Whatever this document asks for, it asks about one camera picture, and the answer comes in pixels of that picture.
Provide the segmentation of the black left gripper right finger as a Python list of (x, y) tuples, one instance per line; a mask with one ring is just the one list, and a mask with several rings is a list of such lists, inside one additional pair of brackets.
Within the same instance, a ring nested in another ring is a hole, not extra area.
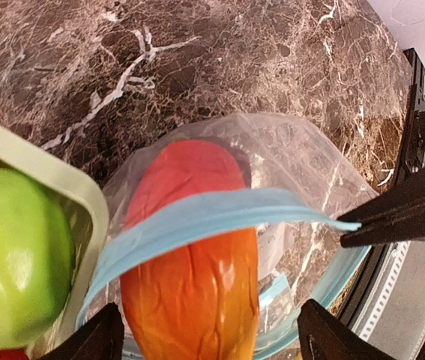
[(361, 340), (314, 299), (307, 300), (301, 307), (298, 333), (302, 359), (393, 360)]

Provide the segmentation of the orange pepper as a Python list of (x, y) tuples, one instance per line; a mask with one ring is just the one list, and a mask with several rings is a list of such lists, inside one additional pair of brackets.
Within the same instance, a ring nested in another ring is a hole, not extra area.
[[(125, 227), (202, 192), (250, 185), (250, 168), (209, 139), (174, 142), (147, 168)], [(259, 327), (253, 228), (172, 250), (120, 277), (124, 315), (145, 359), (251, 359)]]

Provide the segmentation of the green perforated plastic basket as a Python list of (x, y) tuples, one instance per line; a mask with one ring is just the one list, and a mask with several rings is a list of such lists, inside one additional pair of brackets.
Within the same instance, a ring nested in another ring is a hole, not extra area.
[(73, 334), (108, 223), (88, 175), (0, 125), (0, 350)]

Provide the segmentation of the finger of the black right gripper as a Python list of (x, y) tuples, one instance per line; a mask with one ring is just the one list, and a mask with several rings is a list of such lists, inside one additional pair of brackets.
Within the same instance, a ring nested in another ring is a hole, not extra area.
[(354, 235), (425, 235), (425, 167), (338, 220), (360, 223)]
[(373, 229), (359, 229), (342, 235), (340, 238), (340, 244), (343, 248), (376, 246), (407, 241), (425, 242), (425, 226), (380, 226)]

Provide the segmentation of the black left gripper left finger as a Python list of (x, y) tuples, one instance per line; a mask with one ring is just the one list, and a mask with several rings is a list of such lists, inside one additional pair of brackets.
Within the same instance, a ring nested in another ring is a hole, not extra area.
[(40, 359), (98, 359), (122, 358), (124, 323), (118, 305), (105, 305), (84, 326), (63, 344)]

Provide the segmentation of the small clear zip bag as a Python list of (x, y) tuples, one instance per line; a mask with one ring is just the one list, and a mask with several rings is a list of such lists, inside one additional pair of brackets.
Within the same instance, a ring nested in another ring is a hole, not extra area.
[[(208, 190), (125, 229), (130, 202), (146, 171), (180, 140), (225, 147), (243, 169), (246, 189)], [(262, 285), (254, 356), (266, 359), (297, 343), (297, 319), (306, 299), (330, 307), (358, 270), (369, 248), (336, 247), (339, 231), (357, 228), (354, 221), (338, 217), (376, 192), (314, 124), (260, 113), (174, 130), (135, 151), (106, 183), (103, 195), (111, 220), (76, 324), (83, 325), (107, 302), (119, 301), (118, 278), (133, 266), (206, 236), (254, 227)], [(326, 250), (327, 245), (334, 247)]]

